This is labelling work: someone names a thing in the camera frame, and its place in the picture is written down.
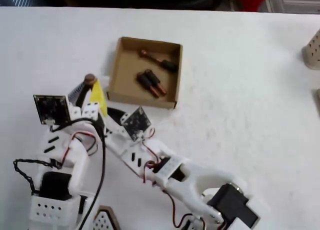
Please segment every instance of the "open cardboard box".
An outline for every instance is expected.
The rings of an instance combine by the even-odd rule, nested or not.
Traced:
[[[153,61],[141,57],[139,50],[147,50],[156,58],[178,65],[177,72],[170,72]],[[180,44],[130,37],[118,41],[113,72],[107,97],[110,101],[174,109],[178,101],[183,47]],[[167,90],[165,96],[155,98],[137,81],[137,73],[151,69]]]

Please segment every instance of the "black wire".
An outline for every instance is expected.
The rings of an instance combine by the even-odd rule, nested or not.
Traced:
[[[82,223],[79,227],[79,230],[81,230],[85,223],[86,223],[86,220],[87,218],[89,217],[90,215],[90,212],[92,211],[92,208],[94,207],[96,201],[97,201],[97,198],[98,198],[98,195],[100,193],[100,190],[102,188],[102,185],[104,183],[104,178],[105,178],[105,170],[106,170],[106,142],[105,142],[105,136],[104,136],[104,130],[100,127],[100,125],[98,124],[97,121],[95,120],[92,120],[91,118],[87,118],[87,117],[84,117],[84,118],[78,118],[78,119],[75,119],[75,120],[72,120],[68,123],[65,123],[65,124],[62,124],[60,126],[58,126],[57,128],[55,129],[52,129],[50,128],[50,131],[51,132],[56,132],[56,131],[60,131],[68,126],[71,126],[72,124],[75,124],[75,123],[78,123],[78,122],[82,122],[82,121],[88,121],[88,122],[91,122],[94,129],[96,130],[96,132],[98,133],[101,141],[102,141],[102,173],[101,173],[101,179],[100,179],[100,182],[99,182],[99,185],[98,185],[98,188],[96,190],[96,193],[94,195],[94,198],[93,198],[93,201],[86,213],[86,215],[84,216],[83,220],[82,220]]]
[[[92,156],[92,155],[95,154],[97,151],[98,151],[98,144],[96,145],[96,148],[95,148],[94,152],[89,153],[88,156],[89,156],[89,157]]]
[[[91,149],[93,149],[94,148],[94,146],[95,146],[95,144],[96,144],[96,142],[97,142],[97,140],[96,140],[96,138],[94,137],[93,138],[94,140],[93,140],[93,143],[92,143],[92,145],[86,150],[86,152],[89,152]]]
[[[19,174],[21,174],[30,184],[30,188],[31,188],[31,195],[37,194],[39,193],[39,190],[36,190],[35,185],[34,185],[34,181],[32,180],[32,177],[28,176],[27,174],[25,174],[23,171],[20,170],[20,168],[18,167],[18,163],[35,163],[35,164],[42,164],[46,167],[56,167],[54,164],[50,163],[50,162],[46,162],[46,161],[41,161],[41,160],[37,160],[37,159],[16,159],[13,161],[13,166],[14,166],[14,170],[16,172],[18,172]]]

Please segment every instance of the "white table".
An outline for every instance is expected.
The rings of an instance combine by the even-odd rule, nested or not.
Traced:
[[[177,109],[144,108],[155,137],[246,179],[278,229],[318,229],[320,119],[312,90],[320,71],[305,67],[301,48],[319,22],[320,15],[0,8],[0,228],[26,229],[30,188],[12,161],[34,157],[45,129],[32,95],[67,94],[87,73],[108,74],[118,38],[128,36],[183,45]],[[100,197],[122,229],[173,229],[169,198],[107,155]],[[100,154],[93,161],[85,189],[95,192]],[[185,211],[179,204],[177,215]]]

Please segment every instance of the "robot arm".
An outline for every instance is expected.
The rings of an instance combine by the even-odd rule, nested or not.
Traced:
[[[52,171],[50,161],[61,164],[55,167],[60,168],[63,165],[72,170],[66,180],[53,178],[56,185],[62,184],[67,188],[70,198],[32,196],[29,229],[48,229],[48,226],[55,229],[60,226],[61,229],[71,230],[76,226],[82,199],[83,177],[89,164],[86,141],[75,138],[76,133],[86,133],[101,140],[102,142],[97,144],[102,145],[103,153],[98,190],[95,195],[87,198],[77,229],[87,230],[92,227],[98,209],[96,200],[104,179],[106,148],[143,179],[143,182],[151,181],[169,195],[173,204],[174,197],[190,210],[190,213],[185,215],[190,218],[182,228],[184,230],[207,227],[211,230],[274,229],[269,227],[264,207],[256,197],[246,193],[246,184],[241,179],[219,169],[194,164],[175,154],[161,141],[147,137],[146,130],[151,123],[141,107],[131,115],[113,108],[108,108],[107,111],[101,86],[90,77],[90,81],[87,79],[86,82],[85,79],[68,98],[34,96],[41,123],[58,126],[55,129],[51,127],[41,145],[38,159],[47,164],[39,167],[34,181],[35,188],[39,190],[45,185],[49,188],[52,186],[51,179],[48,181],[48,173]],[[92,99],[83,107],[85,95],[90,89]],[[106,114],[117,123],[115,129],[106,128],[102,117]],[[213,189],[214,192],[204,196],[208,189]],[[59,211],[55,212],[53,217],[51,212],[57,208]]]
[[[209,229],[269,229],[262,217],[263,207],[255,197],[244,194],[246,184],[241,179],[219,169],[194,164],[161,141],[148,139],[143,134],[133,141],[126,123],[142,111],[139,108],[132,115],[124,114],[117,120],[120,122],[117,129],[105,135],[107,149],[144,182],[151,181],[184,203],[194,216],[189,229],[202,229],[202,221]],[[208,189],[216,189],[216,193],[203,197]]]

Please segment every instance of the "yellow tag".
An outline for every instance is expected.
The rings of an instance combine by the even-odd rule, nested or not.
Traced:
[[[100,104],[100,110],[104,117],[107,116],[107,101],[105,99],[104,91],[100,85],[99,80],[95,82],[92,87],[92,93],[90,96],[90,103],[98,102]]]

